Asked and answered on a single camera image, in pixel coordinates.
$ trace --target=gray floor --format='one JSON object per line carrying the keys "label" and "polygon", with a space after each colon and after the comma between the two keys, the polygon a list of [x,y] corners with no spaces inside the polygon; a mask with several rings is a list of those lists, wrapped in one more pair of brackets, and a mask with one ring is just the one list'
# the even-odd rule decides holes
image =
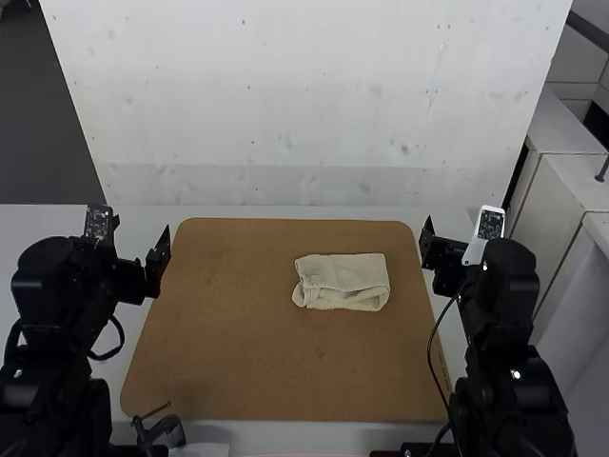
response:
{"label": "gray floor", "polygon": [[105,203],[40,7],[0,20],[0,203]]}

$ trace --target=towel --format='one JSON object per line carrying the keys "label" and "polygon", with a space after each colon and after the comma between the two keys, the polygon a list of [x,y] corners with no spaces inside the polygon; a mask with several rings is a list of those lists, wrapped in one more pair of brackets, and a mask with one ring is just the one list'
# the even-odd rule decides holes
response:
{"label": "towel", "polygon": [[301,308],[378,311],[389,299],[382,254],[307,255],[296,261],[296,271],[292,300]]}

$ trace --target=white table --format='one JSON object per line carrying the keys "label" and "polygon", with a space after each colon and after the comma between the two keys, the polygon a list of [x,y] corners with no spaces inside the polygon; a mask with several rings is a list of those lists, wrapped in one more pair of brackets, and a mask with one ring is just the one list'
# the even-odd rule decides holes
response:
{"label": "white table", "polygon": [[[436,232],[443,237],[468,241],[472,224],[464,208],[445,207],[114,207],[121,216],[115,244],[122,258],[143,259],[166,224],[171,234],[191,217],[256,217],[294,219],[365,219],[405,222],[419,236],[427,215],[431,214]],[[10,293],[10,277],[17,258],[32,243],[52,235],[80,235],[85,220],[82,206],[0,206],[0,348],[4,350],[10,326],[17,319],[17,309]],[[433,294],[433,273],[424,271],[434,315],[438,316],[447,299]],[[116,317],[127,335],[123,350],[105,363],[92,362],[93,376],[108,381],[114,426],[112,442],[134,443],[128,417],[120,408],[120,392],[127,375],[140,332],[150,308],[150,300],[141,307],[119,305]],[[444,358],[452,383],[464,375],[466,343],[456,308],[446,314],[440,331]],[[113,348],[116,331],[108,326],[100,335],[98,353]],[[270,453],[333,453],[367,455],[373,449],[397,449],[403,441],[431,441],[438,425],[306,423],[255,421],[187,421],[191,443],[209,441],[230,444],[230,455]]]}

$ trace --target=white object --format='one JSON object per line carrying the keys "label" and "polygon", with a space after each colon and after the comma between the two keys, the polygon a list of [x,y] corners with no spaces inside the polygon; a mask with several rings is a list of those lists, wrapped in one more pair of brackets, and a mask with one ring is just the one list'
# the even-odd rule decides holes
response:
{"label": "white object", "polygon": [[531,338],[569,408],[581,456],[599,455],[609,424],[608,257],[609,213],[585,214]]}
{"label": "white object", "polygon": [[512,238],[537,257],[541,306],[587,212],[609,212],[609,180],[594,179],[605,160],[603,155],[545,154]]}
{"label": "white object", "polygon": [[[10,293],[10,278],[17,258],[32,243],[52,235],[77,235],[85,221],[83,206],[0,206],[0,353],[6,335],[18,313]],[[431,215],[438,233],[466,241],[471,220],[465,208],[457,207],[114,207],[121,216],[116,231],[118,253],[123,258],[142,257],[154,245],[169,224],[175,235],[178,226],[191,217],[250,217],[277,219],[360,219],[401,221],[418,233]],[[433,272],[424,271],[429,300],[436,318],[446,305],[446,298],[433,294]],[[112,442],[133,444],[135,435],[129,418],[121,410],[120,393],[140,332],[150,309],[150,300],[140,307],[119,305],[115,315],[123,325],[127,340],[123,350],[104,364],[92,362],[93,377],[106,379],[110,389],[113,420]],[[439,328],[444,359],[452,382],[464,375],[463,355],[467,348],[457,307],[444,316]],[[98,352],[116,346],[116,332],[106,328],[95,346]],[[295,453],[334,453],[367,455],[371,449],[399,448],[404,441],[433,441],[438,426],[429,424],[312,423],[255,421],[185,421],[191,443],[230,444],[235,456],[276,454],[289,449]]]}
{"label": "white object", "polygon": [[228,457],[229,445],[194,443],[169,450],[169,457]]}
{"label": "white object", "polygon": [[379,311],[389,300],[382,254],[311,254],[296,260],[296,271],[292,300],[301,308]]}
{"label": "white object", "polygon": [[478,207],[571,0],[41,4],[112,204]]}
{"label": "white object", "polygon": [[505,228],[505,211],[501,208],[482,205],[472,239],[461,258],[466,266],[479,265],[484,254],[486,242],[495,238],[502,238]]}
{"label": "white object", "polygon": [[505,233],[508,237],[512,236],[543,155],[602,155],[607,153],[603,145],[547,88],[547,85],[541,92],[524,144],[529,151],[522,167],[521,176],[514,188],[510,209],[506,216]]}

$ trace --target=beige towel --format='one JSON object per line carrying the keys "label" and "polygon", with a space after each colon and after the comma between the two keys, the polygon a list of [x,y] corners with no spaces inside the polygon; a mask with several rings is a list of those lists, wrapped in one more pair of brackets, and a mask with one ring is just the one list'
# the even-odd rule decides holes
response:
{"label": "beige towel", "polygon": [[292,300],[301,308],[378,311],[389,299],[382,254],[307,255],[296,261],[296,271]]}

